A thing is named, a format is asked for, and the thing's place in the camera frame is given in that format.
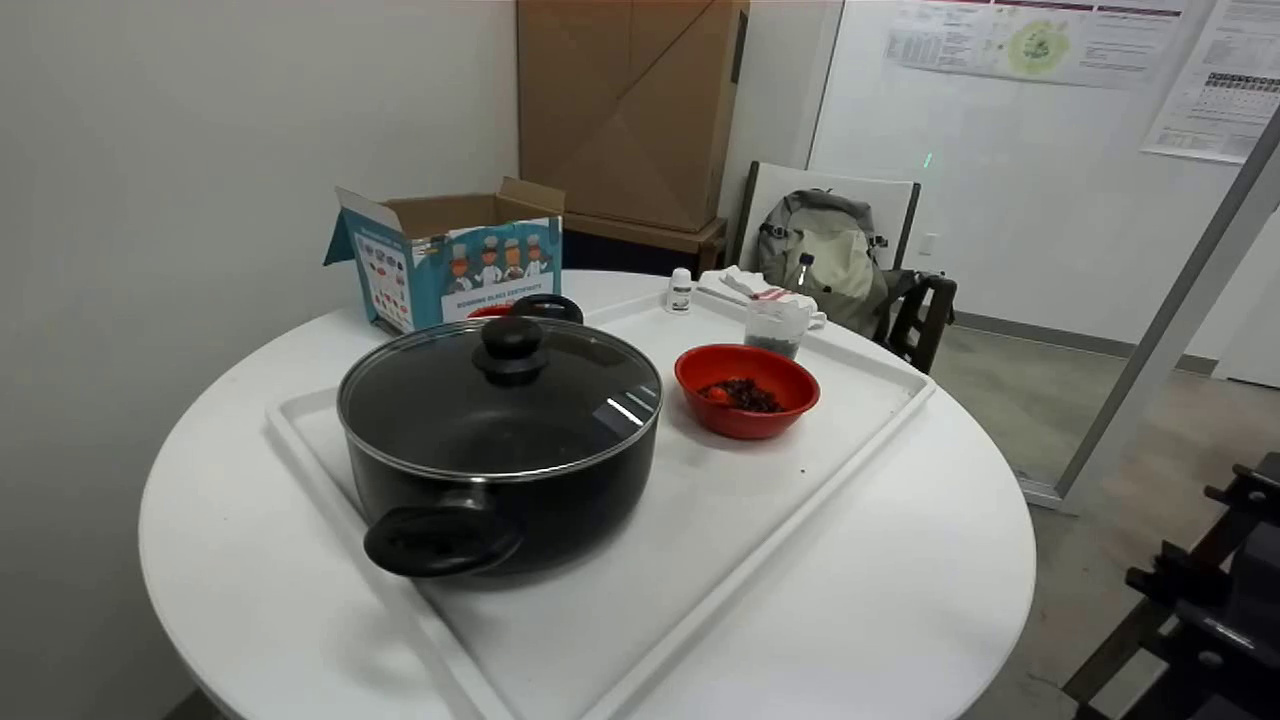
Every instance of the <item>poster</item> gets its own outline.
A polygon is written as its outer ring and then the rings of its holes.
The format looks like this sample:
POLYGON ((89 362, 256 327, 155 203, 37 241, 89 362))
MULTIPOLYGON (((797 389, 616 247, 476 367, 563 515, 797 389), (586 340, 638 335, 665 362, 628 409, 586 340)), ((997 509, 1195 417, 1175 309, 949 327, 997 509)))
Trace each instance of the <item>poster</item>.
POLYGON ((1145 84, 1186 24, 1186 0, 907 0, 888 58, 1030 84, 1145 84))
POLYGON ((1148 150, 1245 163, 1280 108, 1280 0, 1220 0, 1153 123, 1148 150))

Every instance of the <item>table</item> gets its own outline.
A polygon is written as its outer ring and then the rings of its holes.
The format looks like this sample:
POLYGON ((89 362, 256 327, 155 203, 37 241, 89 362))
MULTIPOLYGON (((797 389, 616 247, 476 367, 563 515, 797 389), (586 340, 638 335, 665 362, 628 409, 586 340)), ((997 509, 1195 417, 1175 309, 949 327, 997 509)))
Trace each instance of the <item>table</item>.
MULTIPOLYGON (((633 273, 563 277, 589 314, 661 288, 633 273)), ((427 661, 266 432, 269 409, 331 389, 379 340, 357 305, 278 335, 182 417, 154 463, 145 584, 232 717, 448 717, 427 661)), ((638 717, 959 717, 1020 639, 1032 584, 1016 476, 984 427, 933 393, 638 717)))

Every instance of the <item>floor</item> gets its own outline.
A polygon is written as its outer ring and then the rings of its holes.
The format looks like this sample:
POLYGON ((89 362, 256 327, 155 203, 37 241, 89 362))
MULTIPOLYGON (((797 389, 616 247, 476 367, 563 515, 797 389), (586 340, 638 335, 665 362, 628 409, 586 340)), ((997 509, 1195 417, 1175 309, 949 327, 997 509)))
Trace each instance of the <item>floor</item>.
MULTIPOLYGON (((1125 355, 1113 350, 958 322, 933 376, 997 434, 1016 473, 1053 479, 1120 367, 1125 355)), ((1280 446, 1272 427, 1280 427, 1280 393, 1175 370, 1089 515, 1032 513, 1035 607, 969 720, 1068 720, 1060 682, 1137 598, 1120 579, 1125 569, 1148 562, 1162 541, 1193 543, 1217 520, 1202 486, 1220 484, 1236 460, 1253 463, 1280 446)), ((1157 661, 1132 662, 1099 708, 1125 711, 1157 672, 1157 661)), ((170 720, 222 717, 191 695, 170 720)))

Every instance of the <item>tray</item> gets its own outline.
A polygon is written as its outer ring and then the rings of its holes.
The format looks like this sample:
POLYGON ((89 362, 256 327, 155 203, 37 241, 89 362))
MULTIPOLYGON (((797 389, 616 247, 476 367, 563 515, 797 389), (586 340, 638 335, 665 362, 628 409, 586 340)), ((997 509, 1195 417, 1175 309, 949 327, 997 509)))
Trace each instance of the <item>tray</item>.
POLYGON ((691 342, 742 340, 742 309, 695 297, 594 311, 589 322, 633 340, 665 370, 665 417, 647 486, 628 528, 589 561, 523 584, 409 584, 359 551, 336 393, 283 399, 269 432, 323 515, 350 535, 366 574, 420 630, 465 717, 624 717, 695 645, 711 616, 805 528, 857 468, 929 399, 933 378, 825 335, 801 362, 825 399, 767 445, 704 432, 682 402, 672 362, 691 342))

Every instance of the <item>box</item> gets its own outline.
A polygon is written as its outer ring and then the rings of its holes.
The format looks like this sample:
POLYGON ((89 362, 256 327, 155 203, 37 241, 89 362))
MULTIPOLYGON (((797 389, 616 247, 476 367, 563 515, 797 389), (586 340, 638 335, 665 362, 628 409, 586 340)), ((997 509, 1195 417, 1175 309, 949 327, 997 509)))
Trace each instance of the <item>box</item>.
POLYGON ((716 222, 746 0, 520 0, 520 176, 570 220, 716 222))
POLYGON ((563 190, 503 180, 495 196, 417 196, 377 203, 336 190, 323 265, 357 259, 369 321, 393 333, 484 314, 561 292, 563 190))

